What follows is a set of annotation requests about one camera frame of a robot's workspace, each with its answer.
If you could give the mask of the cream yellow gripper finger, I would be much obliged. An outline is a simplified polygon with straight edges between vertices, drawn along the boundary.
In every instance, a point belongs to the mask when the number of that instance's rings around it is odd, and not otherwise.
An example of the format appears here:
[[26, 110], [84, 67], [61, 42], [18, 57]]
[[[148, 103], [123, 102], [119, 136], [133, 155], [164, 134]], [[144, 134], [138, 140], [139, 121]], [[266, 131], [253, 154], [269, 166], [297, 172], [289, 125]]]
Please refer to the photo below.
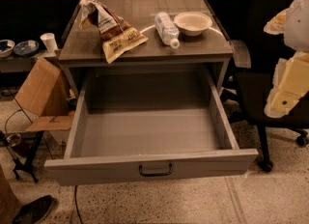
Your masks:
[[280, 58], [264, 112], [271, 118], [288, 115], [309, 91], [309, 54], [297, 52], [289, 60]]

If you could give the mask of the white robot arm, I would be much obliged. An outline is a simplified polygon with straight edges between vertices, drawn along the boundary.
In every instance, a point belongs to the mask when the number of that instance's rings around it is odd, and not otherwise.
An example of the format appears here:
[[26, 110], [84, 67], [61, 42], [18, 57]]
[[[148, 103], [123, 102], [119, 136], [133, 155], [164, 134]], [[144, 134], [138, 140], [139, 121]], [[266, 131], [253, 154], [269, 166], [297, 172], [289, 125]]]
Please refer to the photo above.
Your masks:
[[264, 109], [267, 116], [281, 118], [309, 91], [309, 0], [294, 0], [267, 23], [264, 31], [283, 34], [284, 44], [295, 51], [290, 59], [279, 59]]

